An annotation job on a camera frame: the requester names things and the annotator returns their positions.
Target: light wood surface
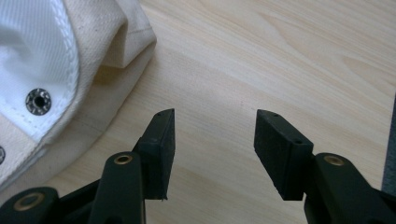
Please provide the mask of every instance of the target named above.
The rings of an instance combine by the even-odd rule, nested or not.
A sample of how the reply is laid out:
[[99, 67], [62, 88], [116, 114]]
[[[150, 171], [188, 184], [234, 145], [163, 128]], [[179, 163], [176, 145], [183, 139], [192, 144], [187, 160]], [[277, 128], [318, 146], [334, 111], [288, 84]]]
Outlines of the light wood surface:
[[142, 0], [155, 55], [106, 133], [47, 183], [100, 177], [152, 116], [176, 110], [169, 201], [148, 223], [306, 223], [253, 148], [257, 109], [281, 114], [314, 153], [349, 158], [379, 189], [396, 92], [396, 2]]

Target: metal eyelet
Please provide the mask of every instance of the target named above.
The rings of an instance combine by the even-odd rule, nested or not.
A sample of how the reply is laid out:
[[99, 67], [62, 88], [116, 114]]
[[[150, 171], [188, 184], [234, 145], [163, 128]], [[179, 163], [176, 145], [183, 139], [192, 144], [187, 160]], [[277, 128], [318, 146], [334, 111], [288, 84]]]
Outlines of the metal eyelet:
[[0, 147], [0, 165], [3, 163], [3, 161], [6, 159], [6, 151]]
[[26, 97], [26, 108], [34, 115], [45, 115], [50, 111], [50, 94], [43, 89], [34, 89]]

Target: black plastic part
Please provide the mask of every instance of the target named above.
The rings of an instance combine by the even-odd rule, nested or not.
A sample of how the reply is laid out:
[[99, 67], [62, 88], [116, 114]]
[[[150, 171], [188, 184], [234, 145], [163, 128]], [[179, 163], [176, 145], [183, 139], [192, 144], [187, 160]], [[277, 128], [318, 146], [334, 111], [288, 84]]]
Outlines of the black plastic part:
[[[43, 195], [43, 198], [41, 198], [42, 200], [39, 200], [38, 197], [35, 196], [35, 194]], [[15, 195], [14, 197], [6, 201], [5, 204], [3, 204], [0, 209], [0, 223], [56, 223], [55, 219], [59, 216], [58, 205], [59, 197], [55, 189], [28, 189]]]
[[[339, 158], [343, 163], [332, 164], [326, 157]], [[346, 158], [320, 153], [312, 172], [332, 223], [396, 223], [395, 214]]]
[[153, 117], [133, 150], [142, 161], [145, 199], [167, 199], [175, 148], [175, 110], [168, 109]]
[[137, 153], [111, 156], [106, 161], [88, 223], [146, 223], [141, 174]]
[[304, 196], [304, 166], [314, 144], [280, 115], [257, 111], [254, 147], [282, 199], [300, 201]]

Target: wood grain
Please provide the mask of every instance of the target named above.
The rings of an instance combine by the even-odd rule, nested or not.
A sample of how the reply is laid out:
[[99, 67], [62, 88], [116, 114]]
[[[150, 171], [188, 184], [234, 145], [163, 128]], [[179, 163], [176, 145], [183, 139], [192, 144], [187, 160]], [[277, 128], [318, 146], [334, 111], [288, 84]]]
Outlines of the wood grain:
[[61, 195], [176, 110], [169, 201], [148, 223], [306, 223], [254, 153], [257, 109], [281, 114], [380, 188], [396, 92], [394, 1], [142, 0], [155, 55], [106, 133], [47, 185]]

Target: white fabric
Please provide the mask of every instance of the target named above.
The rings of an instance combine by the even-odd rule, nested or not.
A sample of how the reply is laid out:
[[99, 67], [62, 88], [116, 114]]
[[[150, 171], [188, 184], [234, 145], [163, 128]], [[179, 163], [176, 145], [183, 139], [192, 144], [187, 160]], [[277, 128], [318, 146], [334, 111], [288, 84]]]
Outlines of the white fabric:
[[[0, 146], [7, 153], [0, 165], [0, 204], [23, 189], [40, 186], [91, 146], [116, 115], [155, 47], [155, 34], [138, 0], [64, 0], [64, 7], [78, 46], [75, 96], [38, 142], [0, 113]], [[13, 152], [20, 152], [18, 158], [9, 157]]]
[[[77, 43], [61, 0], [0, 1], [0, 80], [0, 113], [39, 142], [76, 93]], [[36, 88], [52, 101], [43, 116], [26, 109]]]

